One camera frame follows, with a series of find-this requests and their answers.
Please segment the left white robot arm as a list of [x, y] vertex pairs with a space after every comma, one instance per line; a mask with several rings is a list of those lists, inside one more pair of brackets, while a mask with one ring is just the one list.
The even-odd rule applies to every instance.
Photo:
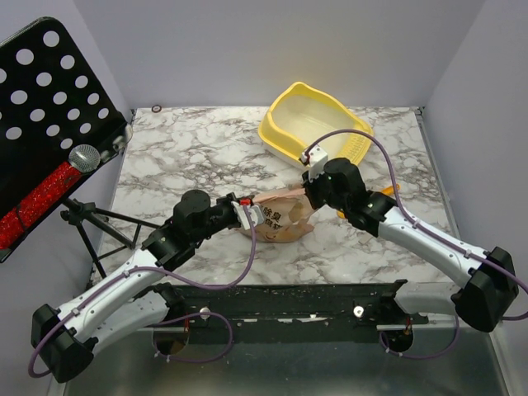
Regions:
[[[177, 324], [182, 304], [163, 297], [152, 285], [189, 261], [206, 239], [224, 229], [245, 229], [257, 236], [262, 211], [250, 198], [233, 194], [212, 201], [201, 190], [186, 192], [172, 217], [155, 229], [141, 248], [109, 276], [57, 309], [43, 304], [32, 315], [28, 365], [32, 378], [52, 375], [66, 383], [82, 373], [102, 349], [135, 330]], [[35, 371], [42, 360], [46, 371]]]

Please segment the yellow plastic litter box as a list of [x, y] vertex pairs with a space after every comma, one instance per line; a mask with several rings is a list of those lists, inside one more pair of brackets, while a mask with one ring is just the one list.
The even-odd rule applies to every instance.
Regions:
[[374, 134], [367, 122], [335, 97], [295, 82], [271, 104], [257, 131], [270, 153], [301, 169], [299, 157], [311, 143], [334, 130], [349, 129]]

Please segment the pink cat litter bag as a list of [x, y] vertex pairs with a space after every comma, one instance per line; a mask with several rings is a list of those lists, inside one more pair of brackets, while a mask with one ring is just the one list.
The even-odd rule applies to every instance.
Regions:
[[264, 215], [264, 223], [256, 227], [259, 242], [292, 243], [314, 230], [309, 221], [316, 210], [300, 184], [261, 192], [252, 200]]

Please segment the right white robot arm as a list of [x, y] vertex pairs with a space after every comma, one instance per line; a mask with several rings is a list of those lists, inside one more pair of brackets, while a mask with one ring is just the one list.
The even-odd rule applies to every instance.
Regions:
[[327, 205], [341, 211], [354, 228], [407, 249], [450, 278], [445, 284], [405, 282], [380, 301], [385, 321], [398, 323], [408, 314], [458, 315], [472, 328], [491, 332], [518, 296], [509, 252], [486, 251], [422, 222], [394, 198], [367, 190], [349, 160], [311, 167], [302, 186], [314, 209]]

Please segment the yellow plastic litter scoop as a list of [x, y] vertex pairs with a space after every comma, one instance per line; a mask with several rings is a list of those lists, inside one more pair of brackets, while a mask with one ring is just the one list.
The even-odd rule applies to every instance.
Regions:
[[[400, 185], [397, 183], [396, 184], [396, 187], [393, 187], [393, 186], [388, 186], [386, 188], [384, 188], [383, 190], [380, 190], [381, 193], [387, 195], [387, 196], [394, 196], [394, 192], [395, 191], [398, 191], [400, 189]], [[344, 215], [343, 212], [341, 211], [337, 211], [337, 216], [340, 218], [340, 219], [345, 219], [346, 216]]]

